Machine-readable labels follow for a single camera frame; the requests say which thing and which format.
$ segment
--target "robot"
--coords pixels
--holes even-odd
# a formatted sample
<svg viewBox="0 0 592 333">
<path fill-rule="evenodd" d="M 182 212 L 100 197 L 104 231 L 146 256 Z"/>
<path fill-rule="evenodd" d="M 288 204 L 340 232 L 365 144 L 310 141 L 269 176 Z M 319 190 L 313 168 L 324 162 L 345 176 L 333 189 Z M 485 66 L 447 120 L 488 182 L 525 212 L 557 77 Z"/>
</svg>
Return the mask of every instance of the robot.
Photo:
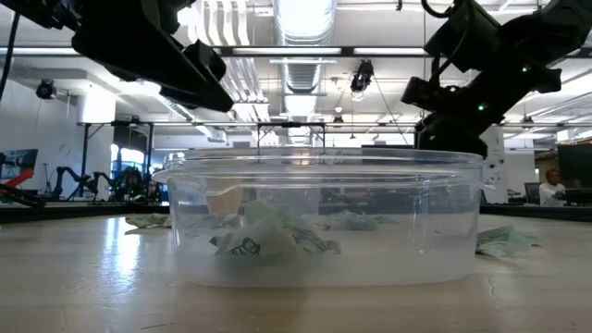
<svg viewBox="0 0 592 333">
<path fill-rule="evenodd" d="M 424 49 L 434 57 L 429 81 L 411 78 L 401 100 L 431 114 L 415 126 L 415 147 L 423 150 L 481 154 L 479 136 L 536 90 L 561 89 L 561 70 L 548 66 L 580 48 L 592 28 L 592 2 L 553 0 L 531 15 L 500 25 L 474 0 L 454 0 L 448 19 Z M 439 65 L 441 55 L 448 60 Z M 440 87 L 439 76 L 454 65 L 480 73 L 465 87 Z"/>
<path fill-rule="evenodd" d="M 157 83 L 161 95 L 191 109 L 233 106 L 219 84 L 226 73 L 220 56 L 201 42 L 184 47 L 171 36 L 179 28 L 177 12 L 195 0 L 0 2 L 47 29 L 74 31 L 74 50 L 122 80 Z"/>
</svg>

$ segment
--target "ceiling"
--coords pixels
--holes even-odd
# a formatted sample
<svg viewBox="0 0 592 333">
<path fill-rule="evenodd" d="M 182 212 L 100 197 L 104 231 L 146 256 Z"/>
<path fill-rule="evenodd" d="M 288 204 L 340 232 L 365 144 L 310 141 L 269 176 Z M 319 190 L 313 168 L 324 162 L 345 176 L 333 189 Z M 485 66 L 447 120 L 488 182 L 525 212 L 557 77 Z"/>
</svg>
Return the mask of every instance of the ceiling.
<svg viewBox="0 0 592 333">
<path fill-rule="evenodd" d="M 507 0 L 479 0 L 486 9 L 491 10 L 494 18 L 504 23 L 519 15 L 532 11 L 536 0 L 514 0 L 501 12 L 498 11 Z M 449 4 L 451 0 L 431 0 L 430 4 Z M 403 10 L 396 11 L 396 1 L 369 0 L 339 0 L 338 14 L 333 32 L 334 45 L 356 46 L 414 46 L 421 47 L 426 39 L 439 28 L 443 20 L 431 18 L 419 6 L 419 0 L 404 0 Z M 274 45 L 274 22 L 269 16 L 272 2 L 266 0 L 251 0 L 248 2 L 248 32 L 252 44 Z M 12 12 L 0 6 L 0 44 L 7 44 L 7 36 Z M 18 29 L 17 45 L 19 46 L 69 46 L 71 31 L 48 31 L 34 23 L 22 20 Z M 188 44 L 187 31 L 181 27 L 175 37 L 182 43 Z M 256 72 L 265 97 L 269 100 L 270 115 L 278 115 L 282 109 L 281 79 L 278 65 L 270 64 L 270 59 L 255 58 Z M 326 121 L 335 116 L 335 107 L 343 108 L 342 114 L 346 122 L 374 122 L 388 121 L 391 115 L 385 106 L 383 96 L 376 83 L 373 83 L 361 102 L 352 102 L 347 87 L 352 72 L 357 69 L 360 59 L 336 58 L 335 63 L 326 65 L 323 73 L 321 97 L 318 98 L 316 114 Z M 425 77 L 430 72 L 430 59 L 423 58 L 376 58 L 372 59 L 377 83 L 384 93 L 389 107 L 399 121 L 415 121 L 421 110 L 404 105 L 400 102 L 406 81 L 411 76 Z M 156 98 L 144 93 L 129 90 L 103 67 L 85 58 L 64 57 L 18 57 L 15 68 L 20 80 L 31 85 L 37 84 L 43 75 L 54 75 L 58 86 L 71 93 L 84 93 L 84 86 L 89 82 L 100 82 L 113 92 L 120 101 L 117 104 L 118 113 L 134 114 L 144 120 L 169 121 L 173 118 L 169 110 Z M 592 69 L 592 60 L 570 59 L 561 63 L 558 68 L 563 69 L 562 79 L 568 80 Z M 461 73 L 456 68 L 448 69 L 442 76 L 443 83 L 463 85 L 470 81 L 475 73 Z M 528 99 L 515 106 L 507 114 L 510 121 L 519 121 L 524 114 L 539 109 L 561 105 L 570 98 L 592 91 L 592 75 L 583 76 L 564 86 L 561 92 L 540 95 Z M 563 110 L 538 119 L 540 122 L 558 122 L 568 118 L 581 117 L 576 121 L 588 120 L 592 116 L 592 99 L 587 104 L 576 108 Z M 186 129 L 171 129 L 181 132 Z M 549 133 L 554 129 L 540 131 Z"/>
</svg>

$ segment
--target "fluorescent light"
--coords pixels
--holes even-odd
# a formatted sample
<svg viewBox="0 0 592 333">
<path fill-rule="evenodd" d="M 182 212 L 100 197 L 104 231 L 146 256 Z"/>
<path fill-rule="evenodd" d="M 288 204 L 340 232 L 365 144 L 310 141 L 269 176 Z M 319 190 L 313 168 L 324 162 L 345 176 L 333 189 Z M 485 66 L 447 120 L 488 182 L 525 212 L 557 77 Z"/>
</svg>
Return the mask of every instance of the fluorescent light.
<svg viewBox="0 0 592 333">
<path fill-rule="evenodd" d="M 158 152 L 168 152 L 168 151 L 176 151 L 176 152 L 183 152 L 189 150 L 189 148 L 154 148 Z"/>
<path fill-rule="evenodd" d="M 421 47 L 356 47 L 353 53 L 370 56 L 423 56 L 426 51 Z"/>
<path fill-rule="evenodd" d="M 193 124 L 191 124 L 190 122 L 186 122 L 186 123 L 178 123 L 178 122 L 159 122 L 159 123 L 154 123 L 155 126 L 162 126 L 162 127 L 181 127 L 181 126 L 191 126 Z"/>
<path fill-rule="evenodd" d="M 269 60 L 270 64 L 273 65 L 333 65 L 337 64 L 336 60 L 327 60 L 327 59 L 271 59 Z"/>
<path fill-rule="evenodd" d="M 552 148 L 506 148 L 506 152 L 550 152 Z"/>
<path fill-rule="evenodd" d="M 8 48 L 0 47 L 0 54 L 5 55 Z M 14 56 L 81 56 L 71 47 L 15 47 Z"/>
<path fill-rule="evenodd" d="M 314 55 L 314 56 L 334 56 L 341 54 L 340 47 L 237 47 L 233 50 L 235 55 Z"/>
</svg>

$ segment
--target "computer monitor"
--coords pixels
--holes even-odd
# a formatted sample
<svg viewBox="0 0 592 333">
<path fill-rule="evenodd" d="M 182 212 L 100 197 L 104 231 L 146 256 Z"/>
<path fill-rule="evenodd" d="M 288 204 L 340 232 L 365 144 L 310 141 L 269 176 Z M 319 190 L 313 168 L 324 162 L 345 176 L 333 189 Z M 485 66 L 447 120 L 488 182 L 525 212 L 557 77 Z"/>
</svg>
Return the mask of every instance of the computer monitor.
<svg viewBox="0 0 592 333">
<path fill-rule="evenodd" d="M 13 179 L 27 169 L 34 169 L 37 161 L 37 149 L 21 149 L 0 151 L 6 157 L 0 165 L 0 179 Z"/>
</svg>

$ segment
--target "silver duct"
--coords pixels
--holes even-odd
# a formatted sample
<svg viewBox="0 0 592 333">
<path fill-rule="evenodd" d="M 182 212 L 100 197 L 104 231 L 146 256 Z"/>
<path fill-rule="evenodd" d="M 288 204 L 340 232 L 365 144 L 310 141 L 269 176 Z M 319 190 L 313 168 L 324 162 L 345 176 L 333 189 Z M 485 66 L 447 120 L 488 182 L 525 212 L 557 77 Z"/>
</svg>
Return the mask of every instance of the silver duct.
<svg viewBox="0 0 592 333">
<path fill-rule="evenodd" d="M 188 109 L 186 109 L 182 105 L 178 105 L 177 103 L 171 102 L 166 98 L 162 99 L 162 103 L 172 112 L 175 112 L 179 116 L 185 118 L 185 120 L 189 122 L 196 122 L 199 121 Z M 209 126 L 196 126 L 197 130 L 203 133 L 209 142 L 227 142 L 228 137 L 226 133 L 222 130 L 214 129 L 213 127 Z"/>
<path fill-rule="evenodd" d="M 282 46 L 318 46 L 331 41 L 337 0 L 274 0 L 277 42 Z M 282 68 L 284 106 L 296 117 L 313 114 L 319 93 L 323 65 L 285 64 Z M 304 143 L 301 129 L 290 134 L 299 136 L 294 143 Z"/>
</svg>

